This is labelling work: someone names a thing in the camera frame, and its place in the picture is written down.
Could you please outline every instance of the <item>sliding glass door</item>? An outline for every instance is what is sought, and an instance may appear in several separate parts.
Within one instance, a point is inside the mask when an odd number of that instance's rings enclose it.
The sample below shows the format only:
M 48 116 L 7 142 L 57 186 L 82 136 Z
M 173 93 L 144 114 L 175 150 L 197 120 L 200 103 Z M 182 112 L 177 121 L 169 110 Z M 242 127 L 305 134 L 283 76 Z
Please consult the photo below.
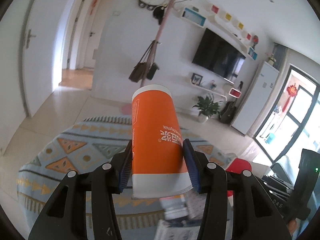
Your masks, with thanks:
M 273 110 L 255 136 L 272 163 L 290 167 L 294 181 L 302 149 L 319 151 L 319 90 L 315 81 L 291 67 Z

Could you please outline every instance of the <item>red chinese lantern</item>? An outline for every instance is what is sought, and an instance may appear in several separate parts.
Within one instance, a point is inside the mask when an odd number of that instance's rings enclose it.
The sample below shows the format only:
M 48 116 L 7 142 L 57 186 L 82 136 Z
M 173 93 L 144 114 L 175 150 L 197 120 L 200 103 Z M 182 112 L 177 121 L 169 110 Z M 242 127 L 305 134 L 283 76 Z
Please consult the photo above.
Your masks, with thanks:
M 287 101 L 285 102 L 284 106 L 283 106 L 283 109 L 282 109 L 282 112 L 284 112 L 286 109 L 287 109 L 287 106 L 290 102 L 290 98 L 292 97 L 295 97 L 298 93 L 298 89 L 296 88 L 296 84 L 294 85 L 291 85 L 291 86 L 288 86 L 287 87 L 287 92 L 289 94 L 289 97 L 287 99 Z

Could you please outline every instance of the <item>pink coat rack pole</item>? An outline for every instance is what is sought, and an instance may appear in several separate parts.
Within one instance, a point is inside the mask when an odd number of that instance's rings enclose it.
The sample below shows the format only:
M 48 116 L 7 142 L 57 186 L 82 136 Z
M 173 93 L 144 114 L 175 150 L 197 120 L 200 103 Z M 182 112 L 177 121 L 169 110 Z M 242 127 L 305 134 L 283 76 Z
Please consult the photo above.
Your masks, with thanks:
M 153 46 L 151 48 L 151 51 L 150 51 L 150 54 L 149 54 L 148 59 L 147 59 L 146 69 L 145 69 L 145 71 L 143 73 L 143 77 L 142 77 L 142 81 L 141 81 L 141 85 L 140 85 L 141 88 L 145 85 L 144 83 L 145 83 L 147 74 L 148 74 L 149 69 L 151 67 L 151 63 L 153 62 L 154 57 L 155 57 L 157 43 L 159 42 L 162 30 L 164 28 L 165 23 L 167 22 L 167 19 L 169 17 L 170 11 L 173 8 L 174 2 L 175 2 L 175 0 L 170 0 L 169 3 L 168 3 L 167 10 L 166 10 L 166 12 L 164 14 L 164 18 L 162 20 L 162 23 L 161 23 L 161 25 L 159 27 L 159 30 L 158 30 L 156 38 L 155 38 L 155 43 L 153 44 Z

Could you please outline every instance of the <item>curtain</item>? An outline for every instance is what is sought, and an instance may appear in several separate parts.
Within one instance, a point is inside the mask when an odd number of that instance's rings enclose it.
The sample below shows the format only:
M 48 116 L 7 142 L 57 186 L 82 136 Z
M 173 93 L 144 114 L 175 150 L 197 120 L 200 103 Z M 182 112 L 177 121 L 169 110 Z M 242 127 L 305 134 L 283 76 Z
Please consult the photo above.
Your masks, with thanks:
M 260 125 L 263 123 L 263 121 L 266 119 L 269 112 L 271 111 L 273 104 L 275 103 L 279 93 L 281 93 L 281 88 L 283 86 L 283 83 L 285 81 L 285 78 L 287 77 L 287 74 L 290 68 L 290 63 L 288 62 L 289 52 L 290 52 L 289 48 L 275 43 L 273 54 L 274 54 L 274 58 L 277 61 L 275 62 L 274 67 L 277 70 L 279 70 L 279 75 L 264 108 L 261 110 L 257 119 L 254 121 L 249 131 L 247 132 L 247 135 L 250 137 L 253 137 L 255 133 L 258 131 L 258 129 L 260 128 Z

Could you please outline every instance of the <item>silver screw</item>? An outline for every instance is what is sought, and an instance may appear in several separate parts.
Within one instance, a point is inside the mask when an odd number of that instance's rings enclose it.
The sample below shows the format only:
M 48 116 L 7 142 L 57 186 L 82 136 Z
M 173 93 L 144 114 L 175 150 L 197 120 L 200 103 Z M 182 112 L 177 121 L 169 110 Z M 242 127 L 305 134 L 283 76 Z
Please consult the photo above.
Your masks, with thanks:
M 68 177 L 69 178 L 72 178 L 72 177 L 74 177 L 76 175 L 76 172 L 75 171 L 69 171 L 68 172 Z
M 250 177 L 250 176 L 251 176 L 251 172 L 248 171 L 248 170 L 245 170 L 245 171 L 243 171 L 242 173 L 243 173 L 243 175 L 246 176 L 246 177 Z
M 110 163 L 105 163 L 105 164 L 102 165 L 102 168 L 104 170 L 109 170 L 109 169 L 111 169 L 111 164 Z
M 207 164 L 207 167 L 208 167 L 209 169 L 215 169 L 215 168 L 217 167 L 217 165 L 216 165 L 215 163 L 208 163 L 208 164 Z

